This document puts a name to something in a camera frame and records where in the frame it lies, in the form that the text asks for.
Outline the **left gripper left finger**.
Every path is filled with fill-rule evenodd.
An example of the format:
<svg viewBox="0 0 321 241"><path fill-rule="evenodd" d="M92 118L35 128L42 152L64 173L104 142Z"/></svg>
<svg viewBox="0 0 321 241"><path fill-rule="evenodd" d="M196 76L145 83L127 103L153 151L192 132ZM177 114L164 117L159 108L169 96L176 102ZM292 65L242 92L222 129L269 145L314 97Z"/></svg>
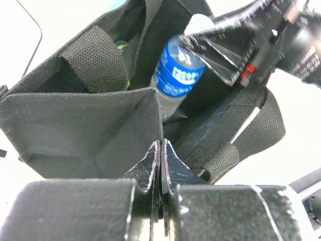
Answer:
<svg viewBox="0 0 321 241"><path fill-rule="evenodd" d="M1 226L1 240L152 240L160 152L153 142L119 179L29 183Z"/></svg>

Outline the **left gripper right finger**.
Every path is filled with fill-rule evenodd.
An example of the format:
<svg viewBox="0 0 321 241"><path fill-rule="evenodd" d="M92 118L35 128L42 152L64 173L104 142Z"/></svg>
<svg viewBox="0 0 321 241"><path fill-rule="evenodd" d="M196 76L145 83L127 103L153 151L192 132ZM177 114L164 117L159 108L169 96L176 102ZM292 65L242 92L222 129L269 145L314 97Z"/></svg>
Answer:
<svg viewBox="0 0 321 241"><path fill-rule="evenodd" d="M301 206L288 186L207 184L168 140L161 167L170 240L302 240Z"/></svg>

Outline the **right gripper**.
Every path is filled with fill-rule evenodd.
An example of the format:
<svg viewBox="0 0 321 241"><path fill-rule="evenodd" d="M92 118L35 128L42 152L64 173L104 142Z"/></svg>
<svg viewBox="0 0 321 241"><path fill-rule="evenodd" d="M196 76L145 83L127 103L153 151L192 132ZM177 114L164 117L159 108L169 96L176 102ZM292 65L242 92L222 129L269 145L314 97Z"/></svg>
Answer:
<svg viewBox="0 0 321 241"><path fill-rule="evenodd" d="M261 62L309 1L254 1L180 36L180 46L225 84L248 86Z"/></svg>

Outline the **water bottle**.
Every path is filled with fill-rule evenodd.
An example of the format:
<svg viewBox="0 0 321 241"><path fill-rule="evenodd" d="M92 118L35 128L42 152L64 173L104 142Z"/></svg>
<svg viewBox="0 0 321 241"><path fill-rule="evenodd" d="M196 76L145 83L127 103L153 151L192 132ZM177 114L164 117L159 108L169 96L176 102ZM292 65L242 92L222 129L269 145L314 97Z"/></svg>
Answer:
<svg viewBox="0 0 321 241"><path fill-rule="evenodd" d="M179 35L167 41L150 80L157 90L163 122L174 115L205 70L199 58L180 46Z"/></svg>

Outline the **black canvas bag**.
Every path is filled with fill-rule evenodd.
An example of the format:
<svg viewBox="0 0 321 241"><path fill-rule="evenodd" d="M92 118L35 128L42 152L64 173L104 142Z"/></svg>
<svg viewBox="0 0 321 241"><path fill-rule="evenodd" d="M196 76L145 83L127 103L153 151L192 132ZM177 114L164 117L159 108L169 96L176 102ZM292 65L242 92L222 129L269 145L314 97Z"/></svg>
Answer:
<svg viewBox="0 0 321 241"><path fill-rule="evenodd" d="M285 135L264 83L226 86L206 70L175 115L163 122L150 78L167 40L206 1L126 1L12 88L1 86L1 130L22 162L45 178L118 178L151 144L170 141L179 159L214 183ZM128 48L120 54L115 42Z"/></svg>

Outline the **green glass bottle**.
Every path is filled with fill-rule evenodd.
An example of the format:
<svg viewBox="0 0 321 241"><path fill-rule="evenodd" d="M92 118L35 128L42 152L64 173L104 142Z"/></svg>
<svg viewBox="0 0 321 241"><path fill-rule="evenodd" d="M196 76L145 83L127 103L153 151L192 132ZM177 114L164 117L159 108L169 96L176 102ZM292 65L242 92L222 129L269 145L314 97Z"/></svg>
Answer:
<svg viewBox="0 0 321 241"><path fill-rule="evenodd" d="M128 48L128 43L124 40L117 40L115 42L115 45L116 45L120 54L123 54L124 51Z"/></svg>

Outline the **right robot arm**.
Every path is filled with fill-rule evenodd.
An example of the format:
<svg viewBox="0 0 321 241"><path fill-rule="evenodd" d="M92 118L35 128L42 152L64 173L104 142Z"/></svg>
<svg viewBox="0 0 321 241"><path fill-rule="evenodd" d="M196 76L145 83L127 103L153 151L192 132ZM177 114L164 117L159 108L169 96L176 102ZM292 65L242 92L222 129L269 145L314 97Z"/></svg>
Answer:
<svg viewBox="0 0 321 241"><path fill-rule="evenodd" d="M308 1L253 1L180 37L180 46L232 86L263 83L281 69L320 85L320 13Z"/></svg>

